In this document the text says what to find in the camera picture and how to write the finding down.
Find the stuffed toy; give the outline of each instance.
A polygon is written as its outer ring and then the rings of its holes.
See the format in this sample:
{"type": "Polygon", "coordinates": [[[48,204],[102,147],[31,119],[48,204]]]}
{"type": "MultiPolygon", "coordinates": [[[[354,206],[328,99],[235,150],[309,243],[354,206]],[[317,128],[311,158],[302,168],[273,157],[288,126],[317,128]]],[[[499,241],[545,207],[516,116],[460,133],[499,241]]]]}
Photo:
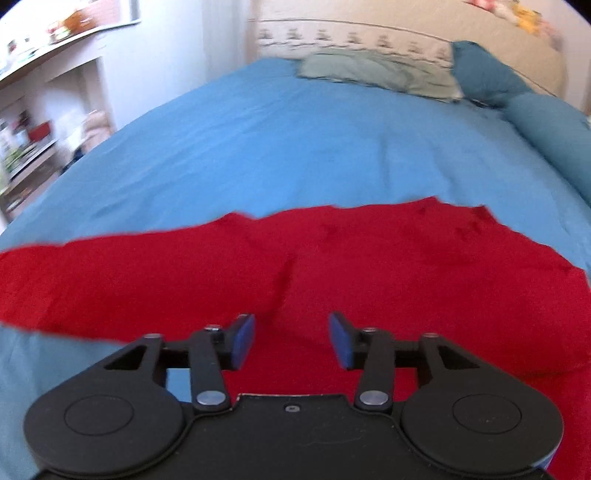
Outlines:
{"type": "Polygon", "coordinates": [[[513,13],[518,18],[517,26],[527,33],[539,35],[541,15],[527,7],[522,7],[518,1],[513,3],[513,13]]]}
{"type": "Polygon", "coordinates": [[[467,3],[495,14],[514,25],[518,24],[519,19],[513,13],[511,0],[467,0],[467,3]]]}

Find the teal pillow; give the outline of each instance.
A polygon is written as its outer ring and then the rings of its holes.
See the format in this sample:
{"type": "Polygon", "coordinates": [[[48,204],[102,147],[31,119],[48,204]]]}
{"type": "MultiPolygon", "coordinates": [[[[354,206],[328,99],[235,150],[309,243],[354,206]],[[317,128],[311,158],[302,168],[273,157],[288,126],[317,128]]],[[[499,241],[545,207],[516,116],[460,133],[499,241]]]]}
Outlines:
{"type": "Polygon", "coordinates": [[[503,107],[510,98],[533,92],[513,69],[478,43],[457,41],[453,46],[453,74],[465,98],[486,106],[503,107]]]}
{"type": "Polygon", "coordinates": [[[576,108],[550,95],[525,93],[504,109],[517,131],[591,205],[591,129],[576,108]]]}

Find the headboard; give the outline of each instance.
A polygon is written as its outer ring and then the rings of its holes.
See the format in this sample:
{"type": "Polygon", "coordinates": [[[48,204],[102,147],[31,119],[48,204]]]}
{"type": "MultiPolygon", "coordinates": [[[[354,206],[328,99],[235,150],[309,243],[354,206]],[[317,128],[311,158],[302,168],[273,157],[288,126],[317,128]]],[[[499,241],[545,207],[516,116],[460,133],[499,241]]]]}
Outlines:
{"type": "Polygon", "coordinates": [[[302,58],[322,47],[372,48],[451,65],[450,42],[479,43],[534,90],[562,97],[563,56],[539,38],[462,0],[259,0],[257,55],[302,58]]]}

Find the blue bedsheet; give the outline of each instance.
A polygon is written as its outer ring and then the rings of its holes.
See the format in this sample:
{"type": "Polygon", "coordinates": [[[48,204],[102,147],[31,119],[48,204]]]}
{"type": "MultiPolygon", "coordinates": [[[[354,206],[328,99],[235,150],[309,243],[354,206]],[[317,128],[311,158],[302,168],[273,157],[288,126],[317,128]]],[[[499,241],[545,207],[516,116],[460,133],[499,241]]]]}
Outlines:
{"type": "MultiPolygon", "coordinates": [[[[0,250],[174,229],[232,211],[260,217],[435,195],[487,205],[591,271],[591,209],[500,112],[298,79],[295,70],[261,60],[144,115],[9,225],[0,250]]],[[[35,472],[20,430],[32,400],[114,348],[0,326],[0,478],[35,472]]]]}

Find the shelf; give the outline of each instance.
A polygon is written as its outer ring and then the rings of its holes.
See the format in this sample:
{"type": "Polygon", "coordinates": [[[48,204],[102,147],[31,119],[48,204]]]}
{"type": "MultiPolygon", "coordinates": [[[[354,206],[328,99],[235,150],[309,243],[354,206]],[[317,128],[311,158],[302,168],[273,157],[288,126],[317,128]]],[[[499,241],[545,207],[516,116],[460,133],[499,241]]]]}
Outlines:
{"type": "Polygon", "coordinates": [[[78,43],[79,41],[84,40],[85,38],[91,37],[92,35],[100,32],[105,32],[108,30],[115,30],[117,28],[122,27],[129,27],[130,25],[137,25],[140,20],[133,20],[131,22],[125,23],[117,23],[113,25],[103,25],[101,27],[92,28],[84,33],[80,33],[78,35],[74,35],[64,41],[61,41],[55,45],[47,45],[45,47],[41,47],[37,50],[37,53],[32,58],[28,59],[27,61],[22,62],[17,68],[10,70],[2,75],[0,75],[0,90],[4,87],[7,87],[22,78],[24,78],[27,74],[31,73],[35,70],[39,65],[43,64],[50,58],[55,57],[57,54],[61,53],[68,47],[78,43]]]}

